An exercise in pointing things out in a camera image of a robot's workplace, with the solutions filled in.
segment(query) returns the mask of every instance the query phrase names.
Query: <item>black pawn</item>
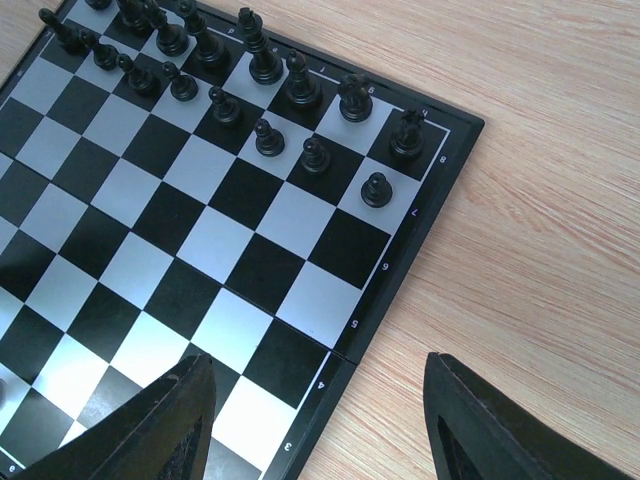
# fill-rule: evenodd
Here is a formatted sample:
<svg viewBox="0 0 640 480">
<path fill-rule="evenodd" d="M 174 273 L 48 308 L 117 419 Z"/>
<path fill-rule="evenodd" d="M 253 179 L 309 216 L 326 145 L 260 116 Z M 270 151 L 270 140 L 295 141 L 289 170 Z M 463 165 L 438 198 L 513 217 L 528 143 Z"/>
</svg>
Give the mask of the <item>black pawn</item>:
<svg viewBox="0 0 640 480">
<path fill-rule="evenodd" d="M 269 48 L 269 39 L 262 32 L 262 18 L 248 7 L 240 9 L 238 26 L 244 37 L 247 52 L 253 54 L 249 73 L 256 83 L 272 85 L 282 78 L 282 59 Z"/>
<path fill-rule="evenodd" d="M 187 34 L 196 39 L 196 58 L 203 68 L 215 70 L 229 60 L 227 46 L 207 28 L 195 0 L 181 0 L 177 14 L 184 20 Z"/>
<path fill-rule="evenodd" d="M 276 157 L 284 150 L 284 136 L 261 118 L 256 122 L 256 149 L 265 157 Z"/>
<path fill-rule="evenodd" d="M 227 95 L 218 86 L 213 86 L 209 90 L 209 98 L 213 102 L 213 118 L 225 127 L 232 127 L 242 118 L 242 110 L 238 101 Z"/>
<path fill-rule="evenodd" d="M 189 36 L 184 27 L 169 23 L 167 14 L 158 6 L 156 0 L 144 0 L 144 14 L 151 26 L 158 31 L 156 46 L 167 57 L 178 57 L 189 48 Z"/>
<path fill-rule="evenodd" d="M 295 49 L 287 56 L 289 77 L 286 92 L 289 101 L 296 107 L 313 107 L 322 100 L 320 83 L 316 82 L 307 70 L 307 59 Z"/>
<path fill-rule="evenodd" d="M 93 51 L 93 63 L 101 69 L 110 71 L 118 66 L 116 63 L 118 58 L 116 47 L 100 43 L 98 36 L 91 30 L 82 30 L 80 32 L 80 41 Z"/>
<path fill-rule="evenodd" d="M 364 122 L 373 110 L 373 100 L 367 91 L 369 79 L 363 74 L 344 75 L 338 86 L 340 112 L 349 122 Z"/>
<path fill-rule="evenodd" d="M 55 13 L 48 8 L 41 8 L 38 12 L 40 20 L 53 30 L 58 44 L 71 55 L 84 55 L 87 47 L 80 41 L 80 32 L 77 28 L 63 25 Z"/>
<path fill-rule="evenodd" d="M 171 80 L 171 95 L 176 100 L 188 102 L 198 94 L 198 84 L 191 75 L 180 73 L 173 62 L 162 64 L 162 73 Z"/>
<path fill-rule="evenodd" d="M 424 135 L 422 119 L 416 110 L 407 110 L 400 120 L 398 128 L 391 134 L 389 147 L 391 154 L 404 160 L 413 160 L 422 153 Z"/>
<path fill-rule="evenodd" d="M 304 141 L 300 163 L 309 173 L 322 173 L 331 164 L 331 156 L 320 141 L 311 137 Z"/>
<path fill-rule="evenodd" d="M 116 0 L 120 9 L 120 20 L 137 37 L 146 38 L 153 32 L 145 16 L 140 0 Z"/>
<path fill-rule="evenodd" d="M 391 184 L 380 172 L 372 174 L 362 185 L 362 200 L 373 208 L 384 207 L 391 201 L 393 190 Z"/>
<path fill-rule="evenodd" d="M 150 96 L 156 92 L 160 85 L 160 80 L 153 72 L 146 68 L 140 68 L 133 63 L 131 57 L 121 53 L 116 62 L 122 71 L 127 75 L 129 86 L 141 96 Z"/>
</svg>

